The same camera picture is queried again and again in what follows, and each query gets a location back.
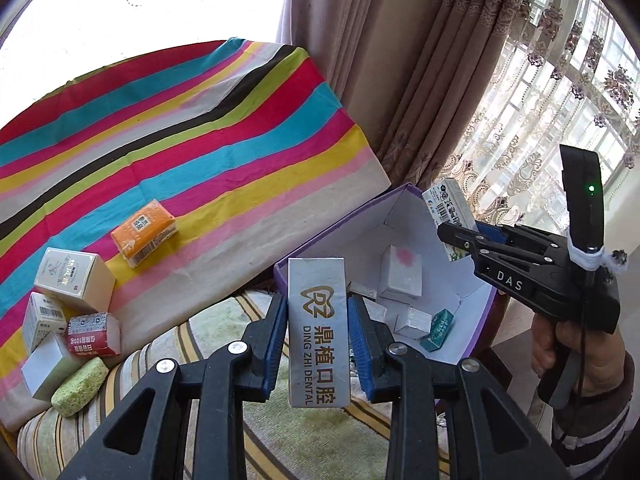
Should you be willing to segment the striped sleeve forearm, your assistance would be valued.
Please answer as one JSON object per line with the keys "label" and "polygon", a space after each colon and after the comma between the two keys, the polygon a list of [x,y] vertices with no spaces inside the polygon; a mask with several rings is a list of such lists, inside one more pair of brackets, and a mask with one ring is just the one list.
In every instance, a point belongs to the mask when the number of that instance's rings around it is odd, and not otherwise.
{"label": "striped sleeve forearm", "polygon": [[596,396],[570,394],[553,412],[551,447],[573,479],[639,477],[639,429],[628,429],[634,360],[625,356],[620,385]]}

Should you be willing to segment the person's right hand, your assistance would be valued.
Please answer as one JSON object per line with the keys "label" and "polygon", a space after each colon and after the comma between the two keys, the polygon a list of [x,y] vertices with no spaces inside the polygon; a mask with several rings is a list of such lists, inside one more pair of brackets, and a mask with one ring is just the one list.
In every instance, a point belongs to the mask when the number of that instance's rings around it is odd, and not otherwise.
{"label": "person's right hand", "polygon": [[597,396],[619,387],[625,376],[626,349],[620,329],[608,334],[598,330],[585,333],[573,322],[553,324],[535,314],[532,327],[532,369],[541,378],[556,361],[554,344],[585,356],[582,394]]}

